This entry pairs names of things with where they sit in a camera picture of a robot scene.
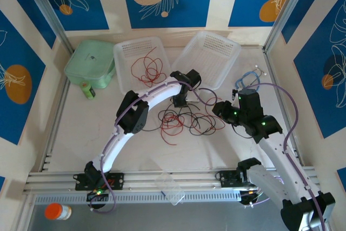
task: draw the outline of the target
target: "metal frame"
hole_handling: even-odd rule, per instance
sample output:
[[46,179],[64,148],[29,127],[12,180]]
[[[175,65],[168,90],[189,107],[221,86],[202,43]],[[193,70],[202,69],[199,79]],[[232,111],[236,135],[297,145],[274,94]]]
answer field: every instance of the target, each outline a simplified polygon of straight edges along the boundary
[[[269,70],[269,75],[272,79],[272,82],[276,85],[277,85],[277,82],[276,82],[277,77],[276,77],[276,75],[272,69],[269,52],[270,52],[272,46],[275,44],[276,39],[281,34],[281,31],[282,31],[283,27],[285,26],[285,24],[286,24],[289,16],[291,15],[294,7],[296,6],[297,2],[298,2],[298,0],[286,0],[285,1],[284,6],[281,9],[281,12],[279,13],[276,21],[274,22],[274,25],[270,31],[270,34],[269,34],[269,36],[268,36],[268,38],[267,38],[267,40],[263,46],[264,59],[265,59],[265,62],[267,64],[267,67]],[[279,102],[279,106],[280,106],[280,109],[281,109],[281,112],[282,112],[282,115],[284,118],[286,128],[291,129],[292,124],[289,120],[289,116],[287,114],[285,104],[284,104],[283,99],[282,99],[282,95],[277,88],[275,88],[275,94],[276,94],[277,100]],[[303,164],[301,157],[300,157],[300,154],[299,154],[299,151],[298,151],[297,140],[294,137],[294,135],[290,136],[290,141],[291,141],[292,146],[294,148],[294,153],[295,153],[296,157],[299,159],[300,163]]]
[[34,210],[36,195],[23,195],[19,211],[14,220],[14,225],[11,231],[26,231],[28,230],[31,214]]
[[[319,185],[319,181],[314,167],[303,167],[311,181]],[[199,171],[170,171],[170,176],[184,191],[213,191],[213,190],[252,190],[255,188],[233,187],[221,188],[221,183],[215,178],[218,170]],[[267,171],[273,176],[279,176],[275,168],[268,168]],[[86,194],[87,192],[75,191],[76,181],[73,179],[79,172],[59,173],[42,172],[30,173],[24,186],[24,194]],[[155,180],[162,174],[162,171],[129,171],[124,172],[123,190],[116,190],[115,193],[122,192],[160,192],[155,185]]]
[[277,37],[281,34],[281,30],[286,24],[289,16],[291,15],[294,7],[296,6],[298,0],[286,0],[279,15],[277,16],[273,27],[271,28],[270,34],[264,43],[263,50],[264,53],[270,51],[270,48],[275,43]]
[[64,106],[65,106],[67,94],[68,94],[68,91],[70,88],[70,84],[71,83],[68,80],[68,78],[65,77],[65,79],[63,81],[62,91],[60,93],[60,97],[58,100],[57,109],[56,109],[56,112],[54,115],[52,127],[51,127],[51,130],[49,132],[49,137],[48,137],[46,144],[45,144],[44,153],[43,153],[43,156],[41,158],[41,162],[39,164],[39,171],[48,170],[47,168],[45,168],[45,164],[49,163],[48,158],[50,158],[51,153],[53,151],[53,146],[54,146],[54,143],[56,140],[56,135],[58,133],[58,129],[59,129],[60,121],[61,121],[61,116],[62,116],[62,113],[64,110]]
[[38,8],[40,9],[42,15],[44,18],[47,20],[48,24],[52,28],[53,32],[55,33],[56,36],[60,39],[66,50],[72,54],[73,53],[73,48],[68,40],[65,30],[58,19],[56,13],[53,10],[53,7],[49,3],[48,0],[34,0],[35,3],[37,4]]

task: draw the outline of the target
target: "white table surface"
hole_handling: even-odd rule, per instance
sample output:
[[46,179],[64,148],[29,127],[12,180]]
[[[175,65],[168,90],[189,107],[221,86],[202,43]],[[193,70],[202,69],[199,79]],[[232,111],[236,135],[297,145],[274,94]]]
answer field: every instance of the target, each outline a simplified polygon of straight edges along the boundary
[[[182,48],[166,48],[166,51],[172,64]],[[253,70],[255,64],[268,72],[261,48],[243,48],[222,86],[216,90],[218,96],[223,100],[230,100],[235,81],[245,72]],[[269,74],[263,75],[261,81],[271,82]],[[82,172],[85,164],[103,150],[124,96],[119,90],[116,76],[107,88],[96,89],[95,92],[95,99],[88,100],[79,86],[70,86],[48,171]],[[287,133],[274,89],[261,86],[258,92],[264,114],[274,116],[284,133]],[[203,93],[202,97],[209,98],[211,95]],[[159,126],[157,113],[168,104],[168,100],[164,101],[149,112],[145,129]],[[241,127],[236,130],[246,135]],[[181,134],[167,137],[167,140],[178,145],[166,144],[159,130],[141,131],[126,143],[112,169],[137,171],[236,168],[239,161],[250,157],[258,158],[265,167],[273,167],[254,140],[236,135],[230,125],[210,136],[193,136],[188,129],[184,129]]]

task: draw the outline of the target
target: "orange bottle cap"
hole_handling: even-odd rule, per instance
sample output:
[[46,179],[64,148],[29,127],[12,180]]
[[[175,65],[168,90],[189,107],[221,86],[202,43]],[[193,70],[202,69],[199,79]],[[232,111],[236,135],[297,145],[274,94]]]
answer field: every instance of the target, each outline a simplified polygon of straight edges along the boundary
[[62,212],[63,212],[63,207],[60,204],[52,203],[46,207],[44,215],[47,219],[54,220],[54,219],[57,219],[61,215]]

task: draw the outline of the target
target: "plastic basket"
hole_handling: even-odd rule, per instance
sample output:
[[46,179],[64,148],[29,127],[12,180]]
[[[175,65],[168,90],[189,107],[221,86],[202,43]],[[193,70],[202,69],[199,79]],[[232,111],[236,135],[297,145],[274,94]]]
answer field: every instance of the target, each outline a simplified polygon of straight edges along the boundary
[[241,50],[241,46],[225,37],[212,32],[197,33],[185,47],[172,70],[186,74],[191,69],[202,77],[202,85],[218,89]]
[[[129,90],[141,91],[148,88],[147,85],[131,74],[131,66],[139,58],[146,56],[152,49],[154,50],[149,54],[150,58],[160,58],[162,61],[161,72],[164,73],[166,77],[169,77],[172,71],[160,38],[145,37],[118,43],[114,46],[115,67],[120,91],[123,94],[126,94]],[[145,66],[141,64],[142,62],[139,62],[133,67],[134,75],[145,75]]]

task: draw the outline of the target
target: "robotic arm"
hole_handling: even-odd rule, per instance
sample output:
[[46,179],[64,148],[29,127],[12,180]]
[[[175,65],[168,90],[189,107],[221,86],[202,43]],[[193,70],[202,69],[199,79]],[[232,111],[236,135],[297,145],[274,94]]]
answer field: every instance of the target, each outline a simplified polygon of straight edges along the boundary
[[[85,176],[77,181],[83,181],[92,190],[104,187],[101,172],[107,175],[125,143],[143,129],[149,110],[169,97],[172,97],[175,107],[185,107],[188,90],[200,80],[199,73],[194,70],[186,75],[175,71],[159,87],[139,94],[129,91],[117,112],[109,142],[100,155],[86,164]],[[284,143],[285,136],[276,119],[263,114],[258,93],[253,89],[243,89],[234,94],[239,106],[233,106],[229,101],[218,102],[213,113],[233,127],[243,126],[269,156],[284,184],[269,174],[255,158],[238,163],[236,171],[231,173],[220,171],[220,175],[223,174],[224,179],[231,180],[237,187],[254,184],[261,188],[281,210],[282,219],[289,230],[304,231],[319,225],[316,203],[326,221],[335,204],[333,196],[323,194],[305,174],[291,149]]]
[[255,158],[240,162],[237,170],[226,177],[239,186],[252,183],[261,188],[281,210],[282,220],[289,230],[304,231],[320,225],[318,210],[326,221],[335,205],[333,196],[323,194],[306,175],[285,143],[276,119],[263,114],[258,93],[253,89],[243,89],[235,91],[234,96],[238,106],[229,101],[218,102],[213,113],[233,127],[243,126],[269,156],[284,184],[269,174]]

